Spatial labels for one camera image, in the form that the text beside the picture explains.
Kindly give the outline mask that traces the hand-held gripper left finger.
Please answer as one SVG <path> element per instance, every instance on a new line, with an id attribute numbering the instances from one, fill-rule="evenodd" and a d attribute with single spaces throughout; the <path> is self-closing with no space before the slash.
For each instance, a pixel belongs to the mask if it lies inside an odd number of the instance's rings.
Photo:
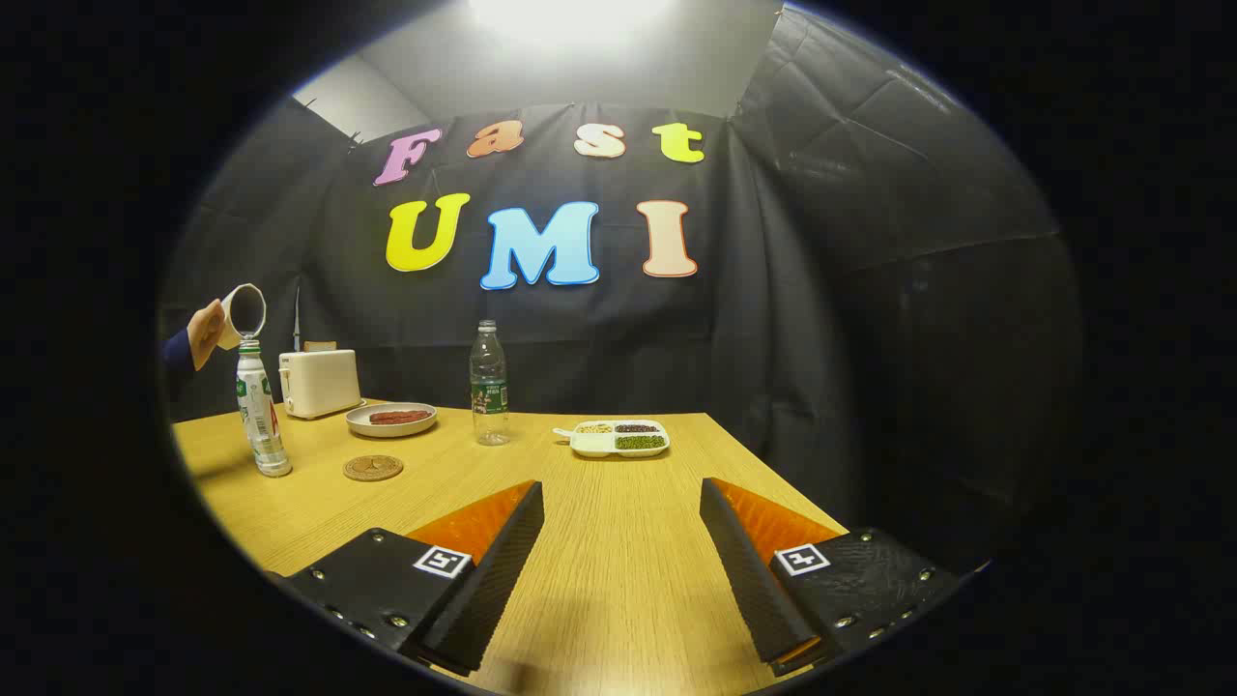
<path id="1" fill-rule="evenodd" d="M 386 651 L 468 677 L 544 519 L 543 485 L 526 480 L 403 535 L 362 530 L 275 584 Z"/>

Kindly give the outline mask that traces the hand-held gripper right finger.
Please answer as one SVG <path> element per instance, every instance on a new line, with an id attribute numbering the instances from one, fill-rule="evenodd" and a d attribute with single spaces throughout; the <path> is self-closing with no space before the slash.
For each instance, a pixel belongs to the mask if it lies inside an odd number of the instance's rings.
<path id="1" fill-rule="evenodd" d="M 722 478 L 703 480 L 700 519 L 777 677 L 866 651 L 962 585 L 883 530 L 835 532 Z"/>

